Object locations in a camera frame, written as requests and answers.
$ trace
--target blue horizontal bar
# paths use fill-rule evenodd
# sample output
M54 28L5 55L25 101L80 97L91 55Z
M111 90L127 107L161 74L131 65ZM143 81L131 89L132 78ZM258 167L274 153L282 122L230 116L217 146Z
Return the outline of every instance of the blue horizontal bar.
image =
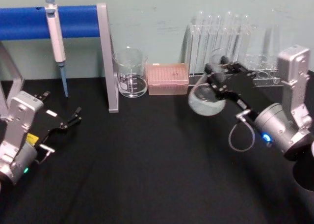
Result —
M99 37L95 5L60 6L63 38ZM50 39L44 7L0 8L0 40Z

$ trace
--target cable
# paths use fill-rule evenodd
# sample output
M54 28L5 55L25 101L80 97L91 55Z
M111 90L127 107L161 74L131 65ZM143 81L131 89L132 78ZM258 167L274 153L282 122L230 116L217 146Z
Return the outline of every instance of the cable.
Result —
M246 121L242 121L242 122L250 129L250 131L251 131L251 133L252 133L252 143L251 143L251 145L250 145L248 148L246 148L246 149L237 149L237 148L235 148L235 147L232 145L232 143L231 143L231 135L232 135L232 133L234 132L236 126L237 126L239 123L235 124L234 127L231 129L231 131L230 131L230 133L229 133L228 142L229 142L229 146L231 147L231 149L233 149L233 150L235 150L235 151L237 151L237 152L246 152L246 151L250 150L250 149L253 147L254 142L255 142L255 132L254 132L253 128L252 128L251 125L248 124Z

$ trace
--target glass beaker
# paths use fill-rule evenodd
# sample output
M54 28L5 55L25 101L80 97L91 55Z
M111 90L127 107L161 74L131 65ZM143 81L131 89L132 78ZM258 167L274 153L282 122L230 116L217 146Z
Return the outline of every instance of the glass beaker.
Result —
M119 80L119 91L129 98L139 97L147 91L144 68L147 56L139 49L127 46L112 56Z

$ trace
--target black table surface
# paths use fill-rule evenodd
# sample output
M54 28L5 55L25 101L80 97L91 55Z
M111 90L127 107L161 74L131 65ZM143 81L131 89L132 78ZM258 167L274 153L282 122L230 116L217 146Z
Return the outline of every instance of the black table surface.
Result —
M314 223L314 193L295 183L293 163L275 147L257 137L248 152L230 149L239 112L232 103L202 117L186 95L120 96L120 112L109 113L104 79L70 79L68 87L65 100L61 80L25 83L30 94L51 91L45 106L61 116L81 106L83 120L51 137L56 152L1 192L1 223ZM279 102L281 90L263 89ZM312 92L313 80L306 103L314 115ZM233 142L246 147L250 139L239 127Z

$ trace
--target pipette tip box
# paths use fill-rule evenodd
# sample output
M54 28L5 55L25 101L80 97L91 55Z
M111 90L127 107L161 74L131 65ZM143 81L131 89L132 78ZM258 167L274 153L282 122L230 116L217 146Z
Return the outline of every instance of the pipette tip box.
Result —
M149 95L185 95L188 67L184 63L153 63L146 66Z

